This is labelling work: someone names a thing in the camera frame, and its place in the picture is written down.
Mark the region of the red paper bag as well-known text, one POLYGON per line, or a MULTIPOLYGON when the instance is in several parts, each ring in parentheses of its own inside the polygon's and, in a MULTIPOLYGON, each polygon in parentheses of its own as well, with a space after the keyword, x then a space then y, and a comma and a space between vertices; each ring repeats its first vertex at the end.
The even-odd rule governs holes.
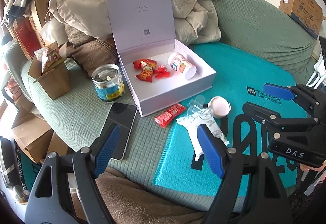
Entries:
POLYGON ((32 60, 34 52, 43 46, 37 37, 36 31, 33 30, 29 19, 22 18, 16 20, 13 28, 24 55, 28 60, 32 60))

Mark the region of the beige padded jacket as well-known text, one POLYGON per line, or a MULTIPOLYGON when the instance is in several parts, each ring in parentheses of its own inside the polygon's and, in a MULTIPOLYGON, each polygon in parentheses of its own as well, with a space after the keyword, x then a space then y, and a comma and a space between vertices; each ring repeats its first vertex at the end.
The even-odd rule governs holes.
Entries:
MULTIPOLYGON (((212 0, 171 0, 176 38, 185 45, 221 38, 212 0)), ((49 0, 50 13, 61 23, 97 39, 112 33, 106 0, 49 0)))

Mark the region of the red yellow snack bag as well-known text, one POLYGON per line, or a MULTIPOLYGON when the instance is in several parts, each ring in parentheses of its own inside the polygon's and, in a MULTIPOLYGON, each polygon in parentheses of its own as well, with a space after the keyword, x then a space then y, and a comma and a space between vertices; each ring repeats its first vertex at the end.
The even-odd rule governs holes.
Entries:
POLYGON ((136 78, 140 81, 152 82, 152 76, 154 70, 152 68, 143 68, 139 74, 136 75, 136 78))

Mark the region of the white printed snack packet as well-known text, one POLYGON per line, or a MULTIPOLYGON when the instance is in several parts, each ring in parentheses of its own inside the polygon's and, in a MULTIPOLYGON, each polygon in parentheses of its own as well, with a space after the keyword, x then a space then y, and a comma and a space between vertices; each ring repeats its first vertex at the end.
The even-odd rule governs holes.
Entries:
POLYGON ((222 140, 226 146, 229 145, 229 141, 210 113, 210 108, 202 109, 191 115, 179 117, 177 123, 188 131, 195 153, 195 161, 199 161, 200 157, 204 155, 204 151, 200 145, 202 140, 198 138, 202 138, 205 134, 212 134, 213 137, 222 140))

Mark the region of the clear plastic stand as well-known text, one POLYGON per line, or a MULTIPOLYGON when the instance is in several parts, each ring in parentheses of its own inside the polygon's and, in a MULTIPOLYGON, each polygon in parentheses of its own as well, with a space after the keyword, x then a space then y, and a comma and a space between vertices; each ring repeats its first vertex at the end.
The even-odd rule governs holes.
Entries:
POLYGON ((191 99, 187 105, 187 115, 192 115, 205 108, 206 98, 203 95, 197 95, 194 99, 191 99))

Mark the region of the pink printed paper cup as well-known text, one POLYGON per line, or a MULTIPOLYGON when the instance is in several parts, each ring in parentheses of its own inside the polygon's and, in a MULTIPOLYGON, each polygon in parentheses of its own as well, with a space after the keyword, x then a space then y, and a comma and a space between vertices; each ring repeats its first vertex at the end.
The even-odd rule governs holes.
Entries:
POLYGON ((191 64, 183 55, 174 52, 168 58, 169 66, 186 80, 190 80, 197 73, 197 68, 194 64, 191 64))

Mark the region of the round white pink lid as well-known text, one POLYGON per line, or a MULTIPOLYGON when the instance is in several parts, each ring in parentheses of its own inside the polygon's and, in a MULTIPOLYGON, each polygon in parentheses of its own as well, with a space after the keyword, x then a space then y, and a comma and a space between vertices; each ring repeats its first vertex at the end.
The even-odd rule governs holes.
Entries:
POLYGON ((221 96, 213 97, 208 103, 208 108, 211 115, 217 119, 226 117, 231 111, 230 103, 221 96))

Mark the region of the teal foam mat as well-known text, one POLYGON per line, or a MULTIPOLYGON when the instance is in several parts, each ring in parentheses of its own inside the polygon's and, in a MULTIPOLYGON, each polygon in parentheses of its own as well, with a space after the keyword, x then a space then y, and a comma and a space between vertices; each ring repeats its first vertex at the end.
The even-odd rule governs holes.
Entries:
MULTIPOLYGON (((217 73, 212 88, 202 94, 205 100, 221 96, 231 105, 230 113, 217 120, 230 146, 254 157, 268 150, 266 131, 243 113, 246 102, 276 111, 284 118, 306 117, 306 112, 296 103, 263 92, 266 83, 283 87, 295 84, 293 76, 281 67, 220 42, 195 45, 194 52, 217 73)), ((221 180, 212 173, 204 157, 196 162, 194 154, 188 131, 174 122, 153 184, 185 193, 214 196, 221 180)))

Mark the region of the lavender open gift box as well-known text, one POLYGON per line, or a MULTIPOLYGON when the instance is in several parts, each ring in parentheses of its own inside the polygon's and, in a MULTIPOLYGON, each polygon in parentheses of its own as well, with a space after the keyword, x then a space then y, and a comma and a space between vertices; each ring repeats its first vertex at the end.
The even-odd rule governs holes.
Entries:
POLYGON ((171 0, 106 0, 120 66, 142 117, 168 108, 212 87, 215 70, 176 39, 171 0), (187 80, 171 71, 152 82, 137 79, 133 63, 139 59, 166 64, 180 53, 197 68, 187 80))

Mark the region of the clear glass jar blue label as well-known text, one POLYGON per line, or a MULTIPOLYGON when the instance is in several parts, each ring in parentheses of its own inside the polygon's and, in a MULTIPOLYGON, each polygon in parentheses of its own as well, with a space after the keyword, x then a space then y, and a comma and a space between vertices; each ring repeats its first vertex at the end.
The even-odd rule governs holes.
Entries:
POLYGON ((105 64, 96 68, 91 78, 98 97, 105 102, 117 100, 124 93, 122 74, 115 64, 105 64))

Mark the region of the black smartphone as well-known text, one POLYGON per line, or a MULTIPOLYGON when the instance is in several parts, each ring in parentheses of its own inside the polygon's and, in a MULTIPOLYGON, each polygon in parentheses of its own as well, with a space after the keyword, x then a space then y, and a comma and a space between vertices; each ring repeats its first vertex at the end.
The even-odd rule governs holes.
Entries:
POLYGON ((102 127, 101 136, 109 129, 111 124, 118 124, 120 127, 120 139, 111 156, 119 161, 124 158, 127 149, 129 136, 137 114, 135 105, 115 102, 112 104, 107 119, 102 127))

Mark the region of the brown blanket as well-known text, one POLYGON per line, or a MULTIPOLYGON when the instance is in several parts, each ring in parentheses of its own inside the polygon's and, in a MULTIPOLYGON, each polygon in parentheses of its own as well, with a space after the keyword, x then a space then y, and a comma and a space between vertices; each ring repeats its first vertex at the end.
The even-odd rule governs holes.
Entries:
POLYGON ((202 223, 206 214, 149 193, 113 168, 96 184, 116 223, 202 223))

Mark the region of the small red snack packet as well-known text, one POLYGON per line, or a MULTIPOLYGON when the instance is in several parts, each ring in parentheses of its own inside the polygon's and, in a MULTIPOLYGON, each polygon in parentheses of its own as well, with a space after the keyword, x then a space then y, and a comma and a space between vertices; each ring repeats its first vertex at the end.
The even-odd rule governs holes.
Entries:
POLYGON ((134 61, 133 66, 134 66, 135 70, 150 70, 150 71, 153 71, 157 66, 157 62, 155 60, 150 60, 150 59, 147 59, 147 58, 143 58, 143 59, 134 61))

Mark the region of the flat red sauce sachet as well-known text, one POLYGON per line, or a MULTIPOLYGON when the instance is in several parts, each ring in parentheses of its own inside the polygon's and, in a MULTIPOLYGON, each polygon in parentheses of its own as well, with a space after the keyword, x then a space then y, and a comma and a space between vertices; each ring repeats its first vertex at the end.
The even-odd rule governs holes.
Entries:
POLYGON ((158 115, 154 118, 155 122, 162 128, 166 128, 166 126, 178 115, 182 114, 186 110, 186 107, 177 103, 168 108, 162 114, 158 115))

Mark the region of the printed cardboard shipping box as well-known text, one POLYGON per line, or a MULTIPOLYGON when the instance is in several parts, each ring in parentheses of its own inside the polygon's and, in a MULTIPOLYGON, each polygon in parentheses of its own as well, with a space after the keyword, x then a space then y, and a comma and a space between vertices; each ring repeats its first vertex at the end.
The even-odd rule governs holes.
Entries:
POLYGON ((315 0, 280 0, 279 9, 300 24, 313 39, 318 38, 325 17, 315 0))

